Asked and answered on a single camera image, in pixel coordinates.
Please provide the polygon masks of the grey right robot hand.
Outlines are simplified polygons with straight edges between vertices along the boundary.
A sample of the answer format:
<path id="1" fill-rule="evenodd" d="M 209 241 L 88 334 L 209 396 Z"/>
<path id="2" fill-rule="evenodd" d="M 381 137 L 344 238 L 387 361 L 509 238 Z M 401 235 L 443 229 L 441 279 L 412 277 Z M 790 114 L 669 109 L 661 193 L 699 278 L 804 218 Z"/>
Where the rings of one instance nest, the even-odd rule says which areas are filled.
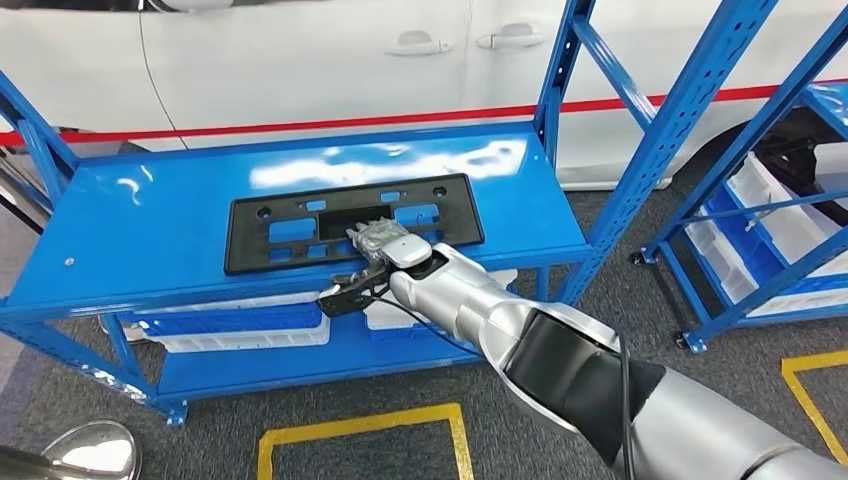
<path id="1" fill-rule="evenodd" d="M 345 233 L 354 249 L 371 263 L 381 263 L 382 249 L 389 243 L 410 234 L 400 223 L 387 218 L 367 223 L 357 222 L 353 227 L 346 228 Z"/>

